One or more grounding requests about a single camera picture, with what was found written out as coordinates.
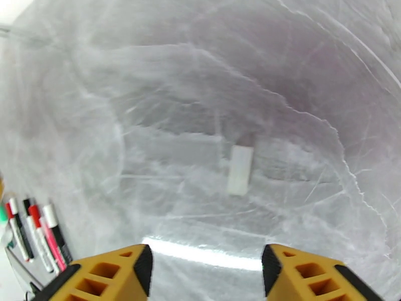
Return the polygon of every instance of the whiteboard marker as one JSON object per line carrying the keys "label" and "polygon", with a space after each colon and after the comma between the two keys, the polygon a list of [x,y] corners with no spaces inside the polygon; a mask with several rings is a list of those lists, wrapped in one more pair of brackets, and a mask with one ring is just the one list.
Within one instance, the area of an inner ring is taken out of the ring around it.
{"label": "whiteboard marker", "polygon": [[24,243],[25,249],[27,250],[28,257],[29,257],[29,262],[32,263],[34,261],[34,253],[32,251],[31,245],[29,244],[28,241],[28,236],[25,231],[24,226],[22,225],[22,221],[20,218],[20,214],[18,213],[18,205],[17,205],[17,200],[15,197],[11,197],[9,200],[11,212],[14,215],[14,219],[16,220],[16,224],[20,230],[21,237],[22,237],[22,242]]}
{"label": "whiteboard marker", "polygon": [[25,211],[27,213],[26,220],[27,220],[28,228],[31,232],[32,239],[34,240],[35,247],[38,250],[39,257],[41,258],[46,271],[53,272],[50,258],[48,258],[43,245],[39,242],[39,239],[38,239],[38,236],[36,233],[36,229],[35,229],[35,225],[34,225],[34,220],[32,219],[32,216],[29,212],[29,207],[31,206],[31,201],[29,200],[29,198],[27,198],[27,199],[23,200],[23,203],[24,203]]}
{"label": "whiteboard marker", "polygon": [[24,246],[24,242],[22,240],[21,232],[18,228],[16,219],[11,211],[10,203],[6,203],[6,212],[7,212],[8,218],[9,218],[11,229],[13,230],[14,237],[17,241],[18,248],[20,249],[20,251],[22,253],[22,257],[24,258],[24,260],[26,262],[29,262],[28,252]]}
{"label": "whiteboard marker", "polygon": [[64,271],[67,268],[67,266],[63,259],[63,256],[61,255],[61,250],[57,246],[57,242],[56,242],[56,239],[54,238],[53,232],[47,226],[46,220],[44,217],[41,217],[39,219],[39,222],[42,226],[43,232],[46,236],[47,244],[49,245],[49,248],[52,251],[53,257],[55,258],[57,265],[59,266],[61,271]]}
{"label": "whiteboard marker", "polygon": [[72,256],[70,250],[67,247],[66,241],[61,233],[59,223],[57,221],[56,213],[54,212],[53,205],[48,204],[43,207],[43,214],[45,216],[47,225],[51,229],[54,234],[54,238],[56,239],[57,245],[61,250],[61,254],[65,260],[65,263],[68,265],[72,262]]}
{"label": "whiteboard marker", "polygon": [[39,209],[36,205],[31,205],[28,208],[28,211],[29,211],[29,214],[31,215],[33,223],[35,225],[35,233],[36,233],[36,236],[38,237],[38,241],[39,241],[40,245],[42,246],[47,258],[49,259],[52,269],[54,270],[54,272],[56,274],[59,274],[60,269],[57,265],[56,259],[53,256],[49,245],[46,242],[45,235],[42,230],[42,225],[39,221],[39,219],[40,219]]}

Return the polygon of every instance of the marker pen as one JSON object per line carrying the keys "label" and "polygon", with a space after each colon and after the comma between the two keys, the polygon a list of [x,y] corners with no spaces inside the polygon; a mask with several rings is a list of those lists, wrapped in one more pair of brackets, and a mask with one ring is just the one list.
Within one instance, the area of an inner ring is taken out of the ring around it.
{"label": "marker pen", "polygon": [[54,212],[53,205],[48,204],[43,207],[43,214],[45,215],[45,219],[47,225],[51,229],[54,234],[54,238],[56,239],[58,247],[61,249],[61,253],[63,255],[65,263],[68,265],[72,262],[72,256],[70,250],[67,247],[66,241],[64,240],[63,235],[61,234],[61,230],[59,228],[59,223],[56,218],[56,213]]}
{"label": "marker pen", "polygon": [[50,228],[47,226],[45,218],[41,217],[39,220],[40,224],[42,225],[43,232],[45,233],[47,244],[52,251],[53,257],[55,258],[57,265],[59,266],[61,271],[64,271],[67,268],[67,265],[64,261],[64,258],[61,254],[60,248],[57,246],[56,239]]}
{"label": "marker pen", "polygon": [[33,224],[35,226],[35,233],[36,233],[36,236],[38,238],[38,241],[39,241],[41,247],[43,248],[44,253],[46,254],[46,257],[49,259],[50,264],[52,266],[52,269],[54,270],[54,272],[56,274],[59,274],[60,273],[60,269],[57,266],[56,257],[52,254],[52,251],[50,250],[50,247],[46,242],[45,235],[43,234],[43,231],[42,231],[42,225],[41,225],[41,223],[39,221],[40,214],[39,214],[38,206],[31,205],[28,208],[28,212],[29,212],[29,214],[30,214],[30,216],[31,216],[31,218],[33,220]]}
{"label": "marker pen", "polygon": [[28,257],[29,257],[29,262],[33,262],[34,259],[34,253],[32,252],[31,245],[29,244],[27,233],[25,232],[25,228],[22,225],[20,215],[18,213],[18,205],[15,197],[11,197],[9,200],[11,212],[14,216],[14,219],[16,221],[16,224],[20,230],[22,241],[24,243],[25,249],[27,250]]}
{"label": "marker pen", "polygon": [[22,257],[24,258],[24,260],[26,262],[29,262],[28,252],[24,247],[24,242],[22,241],[21,232],[17,226],[16,219],[14,218],[14,215],[11,211],[11,207],[10,207],[9,203],[6,203],[6,212],[7,212],[7,216],[9,217],[9,222],[10,222],[11,229],[13,230],[14,237],[16,238],[16,241],[17,241],[17,245],[22,253]]}
{"label": "marker pen", "polygon": [[39,242],[38,236],[36,234],[34,220],[32,219],[32,216],[29,213],[29,207],[31,206],[31,202],[27,198],[27,199],[23,200],[23,203],[24,203],[25,211],[27,213],[26,220],[27,220],[28,228],[29,228],[29,230],[31,232],[32,239],[34,240],[35,247],[38,250],[39,257],[41,258],[41,260],[43,262],[43,265],[45,266],[46,271],[47,272],[53,272],[53,268],[52,268],[52,264],[50,262],[50,259],[48,258],[44,247]]}
{"label": "marker pen", "polygon": [[9,225],[9,218],[5,206],[0,202],[0,247],[14,248],[13,230]]}

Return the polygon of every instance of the white surface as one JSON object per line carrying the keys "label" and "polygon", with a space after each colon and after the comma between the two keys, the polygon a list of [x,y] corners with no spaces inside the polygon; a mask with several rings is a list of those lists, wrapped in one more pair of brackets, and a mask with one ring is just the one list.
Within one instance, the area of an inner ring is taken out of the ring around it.
{"label": "white surface", "polygon": [[231,149],[227,193],[243,196],[248,192],[254,148],[234,145]]}
{"label": "white surface", "polygon": [[[0,63],[6,184],[53,199],[75,258],[157,241],[150,300],[262,300],[238,267],[277,242],[395,301],[395,1],[38,0]],[[229,197],[248,132],[251,187]]]}
{"label": "white surface", "polygon": [[0,0],[0,24],[10,25],[33,0]]}
{"label": "white surface", "polygon": [[23,300],[25,292],[18,283],[4,249],[0,249],[0,296],[5,301]]}
{"label": "white surface", "polygon": [[7,225],[0,224],[0,247],[5,248],[13,240],[13,231],[11,226],[6,222]]}

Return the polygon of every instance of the white rectangular block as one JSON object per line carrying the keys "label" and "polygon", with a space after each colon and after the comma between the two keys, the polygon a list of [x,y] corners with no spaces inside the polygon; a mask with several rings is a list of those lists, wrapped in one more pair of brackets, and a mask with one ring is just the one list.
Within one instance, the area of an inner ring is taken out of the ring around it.
{"label": "white rectangular block", "polygon": [[235,145],[231,149],[227,193],[243,196],[248,192],[254,148]]}

